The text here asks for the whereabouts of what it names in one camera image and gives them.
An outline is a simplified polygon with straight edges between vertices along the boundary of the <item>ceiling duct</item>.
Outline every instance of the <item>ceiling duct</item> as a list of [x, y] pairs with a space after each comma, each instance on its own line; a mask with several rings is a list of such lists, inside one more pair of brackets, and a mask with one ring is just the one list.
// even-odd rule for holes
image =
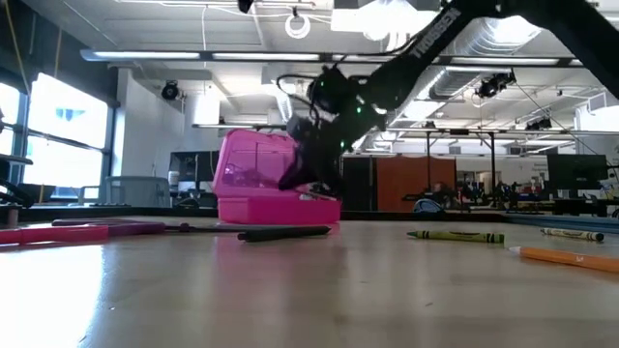
[[[541, 29], [520, 16], [505, 19], [479, 18], [473, 20], [442, 52], [450, 55], [496, 56], [513, 55], [533, 40]], [[388, 120], [392, 125], [402, 121], [423, 121], [460, 94], [479, 77], [480, 72], [451, 67], [429, 67], [417, 80], [408, 102]]]
[[[541, 29], [520, 16], [505, 19], [483, 18], [473, 21], [445, 49], [453, 55], [512, 55], [528, 44]], [[443, 69], [444, 74], [429, 90], [433, 100], [446, 100], [472, 83], [478, 72]]]

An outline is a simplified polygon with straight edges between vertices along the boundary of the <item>crayon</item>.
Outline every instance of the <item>crayon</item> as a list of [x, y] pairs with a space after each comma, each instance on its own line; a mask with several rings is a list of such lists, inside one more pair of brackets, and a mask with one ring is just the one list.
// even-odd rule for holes
[[505, 235], [499, 233], [467, 233], [467, 232], [433, 232], [413, 231], [407, 235], [419, 239], [435, 239], [444, 241], [463, 241], [480, 243], [505, 243]]
[[559, 228], [542, 228], [542, 233], [548, 236], [576, 238], [587, 241], [601, 242], [604, 240], [604, 234], [598, 232], [564, 230]]
[[512, 246], [510, 247], [510, 251], [520, 255], [520, 257], [619, 273], [619, 259], [616, 258], [590, 256], [567, 251], [524, 246]]

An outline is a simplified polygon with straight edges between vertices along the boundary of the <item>security camera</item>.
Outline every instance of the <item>security camera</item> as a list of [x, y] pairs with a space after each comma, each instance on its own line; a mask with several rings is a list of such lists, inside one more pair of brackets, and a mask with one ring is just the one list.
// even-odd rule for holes
[[480, 88], [475, 91], [475, 94], [480, 98], [492, 98], [505, 90], [508, 85], [516, 83], [514, 72], [511, 73], [496, 73], [491, 79], [482, 80]]
[[167, 101], [176, 101], [181, 97], [181, 91], [178, 89], [178, 81], [166, 81], [162, 89], [162, 98]]

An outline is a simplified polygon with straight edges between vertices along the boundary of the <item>light fixture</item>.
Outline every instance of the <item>light fixture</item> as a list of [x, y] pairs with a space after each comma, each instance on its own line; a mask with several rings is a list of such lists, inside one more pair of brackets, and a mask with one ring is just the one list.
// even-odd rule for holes
[[494, 24], [490, 31], [491, 36], [496, 43], [502, 44], [522, 45], [530, 42], [542, 32], [542, 29], [529, 23], [519, 15], [495, 19], [486, 23]]
[[[213, 0], [115, 0], [120, 4], [155, 4], [162, 6], [187, 6], [187, 7], [204, 7], [204, 6], [221, 6], [221, 7], [232, 7], [236, 8], [236, 1], [213, 1]], [[291, 3], [289, 1], [254, 1], [254, 5], [259, 7], [270, 7], [270, 8], [287, 8], [290, 7]], [[295, 2], [294, 6], [303, 7], [313, 9], [316, 4], [313, 2], [305, 2], [299, 1]]]
[[193, 128], [200, 128], [200, 129], [231, 129], [231, 130], [237, 130], [237, 129], [252, 129], [254, 128], [253, 125], [197, 125], [197, 124], [193, 124], [192, 125]]
[[404, 109], [406, 121], [423, 121], [427, 116], [445, 105], [441, 101], [413, 101]]
[[387, 110], [386, 109], [380, 108], [380, 107], [376, 106], [375, 104], [372, 104], [371, 107], [379, 115], [386, 115], [387, 114]]
[[526, 57], [511, 57], [511, 58], [499, 58], [499, 57], [455, 57], [451, 61], [452, 64], [474, 64], [474, 65], [502, 65], [502, 66], [553, 66], [559, 63], [559, 59], [556, 58], [526, 58]]
[[346, 62], [368, 62], [368, 63], [384, 63], [394, 59], [396, 56], [393, 55], [374, 55], [374, 56], [360, 56], [357, 54], [334, 54], [333, 60], [340, 61], [342, 58], [346, 57], [342, 63]]
[[239, 60], [239, 61], [318, 61], [319, 54], [315, 53], [246, 53], [227, 52], [213, 53], [215, 60]]
[[418, 11], [406, 0], [366, 1], [358, 9], [333, 9], [331, 30], [363, 33], [371, 41], [381, 41], [390, 33], [414, 35], [436, 17], [435, 11]]
[[187, 60], [199, 59], [198, 52], [149, 52], [149, 51], [92, 51], [100, 59], [171, 59]]
[[448, 72], [454, 73], [511, 73], [510, 68], [497, 67], [445, 67]]
[[[303, 20], [303, 25], [299, 29], [292, 28], [292, 21], [295, 18], [301, 18]], [[286, 19], [286, 22], [283, 24], [284, 29], [286, 30], [286, 34], [292, 39], [303, 39], [310, 33], [311, 24], [310, 19], [304, 14], [297, 14], [296, 9], [293, 10], [293, 14]]]

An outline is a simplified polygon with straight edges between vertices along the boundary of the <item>cable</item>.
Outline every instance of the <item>cable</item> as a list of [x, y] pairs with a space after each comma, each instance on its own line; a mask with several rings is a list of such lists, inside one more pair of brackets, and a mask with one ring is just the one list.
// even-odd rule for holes
[[54, 64], [54, 78], [58, 77], [58, 66], [60, 65], [60, 48], [62, 47], [62, 32], [63, 30], [58, 28], [58, 43], [56, 44], [56, 64]]
[[30, 97], [30, 84], [28, 84], [28, 78], [26, 78], [26, 70], [23, 67], [23, 61], [21, 60], [21, 53], [19, 52], [19, 44], [17, 43], [17, 35], [15, 33], [15, 27], [13, 26], [13, 17], [11, 16], [11, 7], [9, 1], [5, 2], [5, 12], [7, 14], [7, 20], [9, 21], [9, 30], [11, 31], [11, 38], [13, 39], [13, 47], [15, 49], [15, 57], [19, 64], [19, 71], [21, 72], [21, 78], [23, 79], [24, 87], [26, 88], [26, 94]]
[[[584, 141], [580, 140], [570, 130], [568, 130], [566, 127], [561, 125], [561, 123], [559, 123], [556, 119], [554, 119], [554, 117], [552, 117], [552, 115], [550, 115], [549, 112], [547, 112], [544, 108], [542, 108], [528, 93], [526, 93], [526, 91], [522, 87], [520, 87], [520, 85], [517, 82], [515, 82], [515, 85], [518, 86], [518, 88], [520, 89], [520, 91], [522, 91], [522, 93], [524, 93], [526, 98], [528, 98], [529, 101], [534, 103], [538, 107], [538, 109], [540, 109], [545, 114], [545, 116], [547, 116], [550, 120], [552, 120], [555, 124], [557, 124], [563, 131], [565, 131], [569, 136], [571, 136], [577, 143], [580, 143], [587, 150], [589, 150], [593, 155], [600, 156], [600, 154], [598, 154], [596, 151], [594, 151], [589, 145], [585, 144]], [[606, 164], [608, 166], [612, 166], [612, 163], [610, 163], [610, 161], [608, 159], [606, 160]], [[611, 169], [612, 169], [612, 173], [615, 175], [615, 180], [617, 181], [617, 184], [619, 184], [619, 176], [617, 176], [616, 168], [611, 168]]]

